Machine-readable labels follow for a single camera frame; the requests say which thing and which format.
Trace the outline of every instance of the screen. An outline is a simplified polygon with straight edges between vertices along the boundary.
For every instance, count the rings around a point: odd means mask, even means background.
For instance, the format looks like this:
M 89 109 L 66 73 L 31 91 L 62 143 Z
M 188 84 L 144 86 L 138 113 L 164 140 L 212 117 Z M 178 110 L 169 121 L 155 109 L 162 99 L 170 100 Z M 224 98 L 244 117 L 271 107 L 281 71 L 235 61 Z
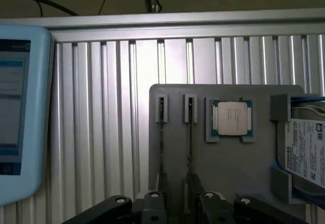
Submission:
M 0 149 L 18 154 L 30 41 L 0 40 Z

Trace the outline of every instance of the ribbed metal wall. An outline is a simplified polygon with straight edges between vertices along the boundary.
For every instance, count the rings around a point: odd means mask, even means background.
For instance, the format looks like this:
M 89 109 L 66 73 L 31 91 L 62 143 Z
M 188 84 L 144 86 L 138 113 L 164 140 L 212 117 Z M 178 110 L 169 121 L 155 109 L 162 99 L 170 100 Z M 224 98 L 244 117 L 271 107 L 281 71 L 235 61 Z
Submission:
M 147 190 L 152 84 L 298 84 L 325 95 L 324 56 L 324 35 L 57 44 L 45 184 L 1 207 L 0 223 L 61 223 Z

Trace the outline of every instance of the aluminum profile panel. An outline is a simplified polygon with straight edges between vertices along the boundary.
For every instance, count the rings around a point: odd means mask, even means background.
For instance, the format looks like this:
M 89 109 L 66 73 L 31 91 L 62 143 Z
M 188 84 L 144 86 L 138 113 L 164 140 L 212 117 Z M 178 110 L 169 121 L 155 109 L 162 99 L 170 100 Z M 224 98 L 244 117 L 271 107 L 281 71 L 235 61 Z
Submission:
M 152 84 L 299 84 L 325 95 L 325 22 L 287 18 L 53 30 L 46 179 L 33 197 L 0 207 L 0 224 L 62 223 L 111 195 L 146 191 Z

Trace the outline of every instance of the bolt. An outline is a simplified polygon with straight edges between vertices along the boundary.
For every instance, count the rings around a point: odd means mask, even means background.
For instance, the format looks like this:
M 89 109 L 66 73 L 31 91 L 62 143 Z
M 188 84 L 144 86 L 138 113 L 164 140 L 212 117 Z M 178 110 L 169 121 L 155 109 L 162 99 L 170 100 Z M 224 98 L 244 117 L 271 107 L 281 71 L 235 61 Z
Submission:
M 214 196 L 214 194 L 213 193 L 206 193 L 205 194 L 205 197 L 207 197 L 207 198 L 212 198 Z
M 124 203 L 125 199 L 124 198 L 120 198 L 120 199 L 117 199 L 116 202 L 121 204 L 121 203 Z
M 152 196 L 153 198 L 157 198 L 159 196 L 159 194 L 157 193 L 152 193 L 150 196 Z
M 241 199 L 240 202 L 243 202 L 246 205 L 248 205 L 250 203 L 250 200 L 249 199 Z

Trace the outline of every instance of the gray mounting plate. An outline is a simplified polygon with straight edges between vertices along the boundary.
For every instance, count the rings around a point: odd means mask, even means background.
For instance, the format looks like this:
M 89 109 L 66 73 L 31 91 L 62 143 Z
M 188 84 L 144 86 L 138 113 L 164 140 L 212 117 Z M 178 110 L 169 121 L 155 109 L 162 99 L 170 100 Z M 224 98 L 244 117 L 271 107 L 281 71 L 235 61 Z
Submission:
M 205 191 L 222 193 L 233 202 L 236 193 L 261 194 L 266 201 L 301 219 L 305 205 L 289 205 L 270 191 L 271 166 L 276 160 L 276 124 L 270 121 L 270 95 L 303 94 L 296 85 L 154 85 L 149 100 L 149 189 L 155 189 L 159 172 L 159 123 L 156 97 L 168 95 L 168 120 L 164 123 L 164 170 L 169 188 L 168 206 L 182 211 L 187 173 L 187 123 L 184 122 L 184 95 L 197 96 L 197 123 L 194 124 L 193 171 Z M 255 142 L 241 143 L 240 137 L 205 140 L 205 98 L 234 100 L 253 98 L 256 120 Z

